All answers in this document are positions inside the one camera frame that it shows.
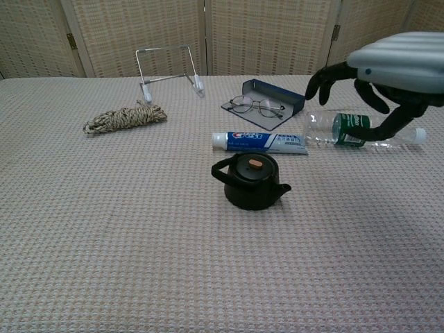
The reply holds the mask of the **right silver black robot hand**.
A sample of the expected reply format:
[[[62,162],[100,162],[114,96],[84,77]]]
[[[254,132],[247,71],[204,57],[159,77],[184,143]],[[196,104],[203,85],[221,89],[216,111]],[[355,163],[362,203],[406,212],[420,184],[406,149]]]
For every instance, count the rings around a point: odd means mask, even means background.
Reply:
[[[443,107],[443,33],[398,33],[353,51],[343,62],[319,69],[305,98],[325,105],[335,82],[353,80],[361,99],[386,115],[375,128],[353,128],[348,135],[368,142],[394,137],[428,107]]]

